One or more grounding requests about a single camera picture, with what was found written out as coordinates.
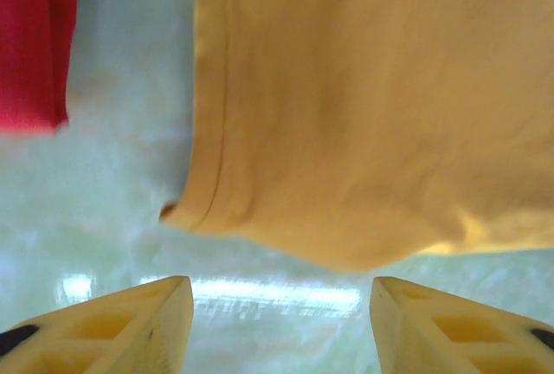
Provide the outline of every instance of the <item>yellow cloth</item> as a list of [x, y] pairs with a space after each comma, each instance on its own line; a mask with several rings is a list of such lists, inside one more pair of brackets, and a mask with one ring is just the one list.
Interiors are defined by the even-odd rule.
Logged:
[[554, 0], [197, 0], [162, 219], [339, 270], [554, 246]]

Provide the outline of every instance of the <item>floor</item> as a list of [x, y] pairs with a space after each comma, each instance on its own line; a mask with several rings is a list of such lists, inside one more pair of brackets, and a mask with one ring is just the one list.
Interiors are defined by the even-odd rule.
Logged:
[[170, 274], [193, 279], [187, 374], [377, 373], [368, 299], [395, 275], [554, 324], [554, 251], [334, 274], [157, 224], [191, 138], [192, 0], [80, 0], [70, 127], [0, 139], [0, 330]]

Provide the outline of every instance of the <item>green floor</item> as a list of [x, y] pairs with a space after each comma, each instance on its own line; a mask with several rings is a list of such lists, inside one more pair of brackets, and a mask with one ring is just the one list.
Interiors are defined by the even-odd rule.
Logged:
[[0, 140], [0, 329], [170, 274], [193, 278], [187, 374], [378, 372], [368, 311], [378, 274], [554, 324], [554, 251], [340, 275], [160, 228], [186, 179], [191, 18], [192, 0], [80, 0], [70, 128]]

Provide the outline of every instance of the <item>red fabric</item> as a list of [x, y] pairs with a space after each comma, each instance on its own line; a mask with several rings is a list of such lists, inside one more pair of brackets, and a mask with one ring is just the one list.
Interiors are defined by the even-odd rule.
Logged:
[[0, 0], [0, 132], [50, 134], [67, 119], [77, 0]]

